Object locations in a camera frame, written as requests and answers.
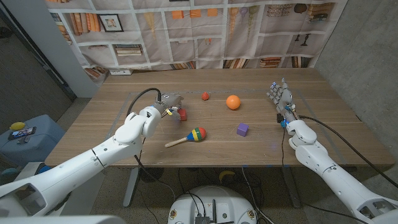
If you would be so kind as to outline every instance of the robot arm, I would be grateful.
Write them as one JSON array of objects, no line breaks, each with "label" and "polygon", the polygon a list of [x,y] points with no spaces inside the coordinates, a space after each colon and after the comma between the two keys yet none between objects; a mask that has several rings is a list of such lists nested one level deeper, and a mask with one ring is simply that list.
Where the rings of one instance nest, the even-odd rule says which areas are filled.
[{"label": "robot arm", "polygon": [[139,154],[141,135],[151,137],[161,114],[181,104],[179,95],[162,95],[161,101],[139,114],[131,113],[105,142],[39,175],[0,186],[0,217],[49,214],[65,197],[105,167]]},{"label": "robot arm", "polygon": [[398,218],[398,201],[371,192],[329,157],[327,149],[317,141],[315,131],[298,119],[291,92],[283,79],[282,83],[282,88],[273,83],[273,95],[267,95],[284,116],[286,130],[292,136],[289,144],[295,149],[297,160],[317,173],[354,217],[369,224],[394,222]]}]

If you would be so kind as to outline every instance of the orange ball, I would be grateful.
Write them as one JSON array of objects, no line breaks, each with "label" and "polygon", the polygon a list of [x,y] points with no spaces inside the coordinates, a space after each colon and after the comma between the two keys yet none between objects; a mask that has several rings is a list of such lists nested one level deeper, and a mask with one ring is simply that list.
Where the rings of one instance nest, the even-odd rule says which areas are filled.
[{"label": "orange ball", "polygon": [[239,99],[239,97],[237,97],[235,95],[231,95],[226,99],[226,105],[230,109],[235,110],[236,108],[238,108],[241,105],[241,100]]}]

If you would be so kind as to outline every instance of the white robot body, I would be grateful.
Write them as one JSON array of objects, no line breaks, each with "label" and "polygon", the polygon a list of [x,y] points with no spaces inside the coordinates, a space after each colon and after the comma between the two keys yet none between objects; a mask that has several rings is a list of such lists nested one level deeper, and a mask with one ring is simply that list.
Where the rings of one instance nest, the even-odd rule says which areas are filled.
[{"label": "white robot body", "polygon": [[190,194],[179,197],[170,209],[168,224],[194,224],[198,216],[198,209],[199,214],[204,215],[203,205],[194,195],[197,195],[203,201],[206,217],[209,217],[210,222],[244,224],[255,224],[257,222],[255,211],[250,202],[231,189],[210,185],[197,187],[190,190],[190,193],[193,194],[192,197],[195,201]]}]

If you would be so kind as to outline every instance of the printed backdrop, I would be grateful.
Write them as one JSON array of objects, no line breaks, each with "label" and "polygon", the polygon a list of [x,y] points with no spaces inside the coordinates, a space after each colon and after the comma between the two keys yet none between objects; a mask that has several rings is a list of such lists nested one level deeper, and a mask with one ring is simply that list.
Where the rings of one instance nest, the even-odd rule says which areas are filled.
[{"label": "printed backdrop", "polygon": [[346,2],[46,0],[94,80],[109,68],[314,67]]}]

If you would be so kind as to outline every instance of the cable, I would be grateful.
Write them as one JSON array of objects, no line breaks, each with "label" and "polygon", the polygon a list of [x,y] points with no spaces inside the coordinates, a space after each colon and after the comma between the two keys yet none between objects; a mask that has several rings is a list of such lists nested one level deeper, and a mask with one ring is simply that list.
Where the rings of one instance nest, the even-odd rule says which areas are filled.
[{"label": "cable", "polygon": [[303,116],[303,115],[299,115],[299,118],[302,119],[310,119],[312,121],[315,121],[321,125],[323,125],[324,127],[326,127],[327,129],[329,129],[331,132],[335,133],[341,140],[343,140],[347,146],[349,146],[357,155],[360,156],[360,158],[362,158],[367,164],[369,164],[369,166],[371,166],[376,172],[378,172],[380,175],[382,175],[386,180],[388,180],[392,185],[394,185],[396,188],[398,188],[398,184],[396,182],[394,182],[390,177],[388,177],[386,174],[384,174],[383,172],[381,172],[381,170],[379,170],[375,165],[373,165],[373,163],[371,163],[367,158],[365,158],[360,152],[358,152],[354,146],[352,146],[343,136],[341,136],[337,131],[335,131],[333,128],[327,126],[326,124],[322,123],[321,121],[315,119],[315,118],[311,118],[308,116]]},{"label": "cable", "polygon": [[286,129],[284,128],[284,137],[282,138],[282,167],[285,166],[285,164],[284,164],[284,159],[285,159],[285,152],[284,152],[285,133],[286,133]]},{"label": "cable", "polygon": [[253,198],[253,202],[254,202],[255,208],[256,208],[256,209],[259,211],[259,213],[260,213],[262,216],[264,216],[269,222],[271,222],[272,224],[274,224],[274,222],[272,222],[272,220],[271,220],[268,216],[266,216],[266,215],[264,214],[264,212],[262,212],[261,209],[257,206],[257,204],[256,204],[256,199],[254,198],[253,191],[251,190],[249,181],[248,181],[248,179],[246,178],[246,175],[244,174],[244,169],[243,169],[243,167],[242,167],[242,174],[243,174],[243,177],[244,177],[244,179],[245,179],[247,185],[249,186],[250,194],[251,194],[251,197]]},{"label": "cable", "polygon": [[362,221],[362,220],[360,220],[360,219],[358,219],[358,218],[356,218],[356,217],[354,217],[354,216],[346,215],[346,214],[343,214],[343,213],[340,213],[340,212],[334,212],[334,211],[327,210],[327,209],[324,209],[324,208],[318,208],[318,207],[309,205],[309,204],[307,204],[307,203],[305,203],[305,202],[302,202],[300,199],[298,199],[298,200],[299,200],[301,203],[303,203],[304,205],[306,205],[306,206],[309,206],[309,207],[312,207],[312,208],[315,208],[315,209],[318,209],[318,210],[321,210],[321,211],[324,211],[324,212],[330,212],[330,213],[334,213],[334,214],[337,214],[337,215],[342,215],[342,216],[344,216],[344,217],[348,217],[348,218],[355,219],[356,221],[359,221],[359,222],[361,222],[361,223],[369,224],[369,223],[367,223],[367,222],[365,222],[365,221]]},{"label": "cable", "polygon": [[191,192],[189,192],[189,191],[188,191],[188,193],[191,195],[191,197],[192,197],[192,195],[193,195],[193,196],[199,198],[199,200],[200,200],[200,202],[201,202],[201,205],[203,206],[203,216],[206,217],[206,209],[205,209],[205,204],[203,203],[203,201],[200,199],[199,196],[197,196],[197,195],[195,195],[195,194],[193,194],[193,193],[191,193]]},{"label": "cable", "polygon": [[[284,142],[283,142],[283,140],[282,140],[282,161],[283,161],[283,151],[284,151]],[[360,220],[360,219],[358,219],[358,218],[356,218],[356,217],[354,217],[354,216],[346,215],[346,214],[343,214],[343,213],[340,213],[340,212],[334,212],[334,211],[327,210],[327,209],[324,209],[324,208],[318,208],[318,207],[312,206],[312,205],[310,205],[310,204],[307,204],[307,203],[301,201],[299,198],[296,198],[296,199],[297,199],[299,202],[301,202],[301,203],[303,203],[304,205],[306,205],[306,206],[309,206],[309,207],[312,207],[312,208],[315,208],[315,209],[318,209],[318,210],[321,210],[321,211],[324,211],[324,212],[330,212],[330,213],[334,213],[334,214],[337,214],[337,215],[342,215],[342,216],[344,216],[344,217],[352,218],[352,219],[355,219],[355,220],[357,220],[357,221],[359,221],[359,222],[368,224],[367,222],[362,221],[362,220]]]},{"label": "cable", "polygon": [[129,109],[127,110],[127,116],[129,116],[129,114],[131,113],[132,106],[134,106],[134,104],[136,103],[136,101],[137,101],[143,94],[145,94],[145,93],[147,93],[147,92],[149,92],[149,91],[151,91],[151,90],[157,91],[157,101],[162,101],[162,93],[160,92],[159,89],[157,89],[157,88],[148,88],[148,89],[146,89],[146,90],[140,92],[140,93],[133,99],[133,101],[131,102],[131,104],[130,104],[130,106],[129,106]]},{"label": "cable", "polygon": [[[178,181],[180,182],[180,186],[181,186],[181,189],[182,189],[182,193],[185,194],[185,193],[184,193],[184,192],[185,192],[184,186],[182,185],[181,178],[180,178],[180,169],[181,169],[181,167],[178,168]],[[199,200],[200,200],[200,202],[201,202],[201,205],[203,206],[203,216],[206,217],[205,204],[204,204],[203,201],[200,199],[200,197],[197,196],[197,195],[195,195],[195,194],[193,194],[193,193],[191,193],[191,192],[189,192],[189,191],[188,191],[188,194],[191,195],[191,198],[192,198],[193,202],[195,202],[195,205],[197,206],[198,214],[199,214],[199,207],[198,207],[198,204],[197,204],[197,202],[195,201],[195,199],[193,199],[192,195],[195,196],[195,197],[197,197],[197,198],[199,198]]]},{"label": "cable", "polygon": [[155,215],[151,210],[149,210],[147,204],[145,203],[144,196],[142,195],[142,192],[139,191],[139,193],[141,194],[141,199],[142,199],[142,201],[144,202],[145,207],[147,207],[148,211],[149,211],[151,214],[153,214],[153,216],[154,216],[155,219],[156,219],[157,224],[160,224],[159,221],[158,221],[158,219],[157,219],[157,217],[156,217],[156,215]]},{"label": "cable", "polygon": [[173,197],[174,197],[174,202],[175,202],[175,193],[174,193],[173,188],[171,188],[169,184],[166,184],[165,182],[156,179],[152,174],[150,174],[150,173],[148,172],[148,170],[145,169],[144,165],[142,165],[142,163],[141,163],[141,161],[138,159],[137,155],[134,155],[134,158],[136,158],[136,161],[138,162],[139,166],[142,168],[142,170],[143,170],[149,177],[151,177],[152,179],[154,179],[154,180],[158,181],[159,183],[165,185],[166,187],[168,187],[168,188],[172,191]]},{"label": "cable", "polygon": [[178,181],[180,182],[180,186],[181,186],[181,189],[182,189],[182,193],[184,194],[184,193],[185,193],[185,190],[184,190],[184,187],[183,187],[183,185],[182,185],[181,178],[180,178],[180,169],[181,169],[181,167],[178,168]]}]

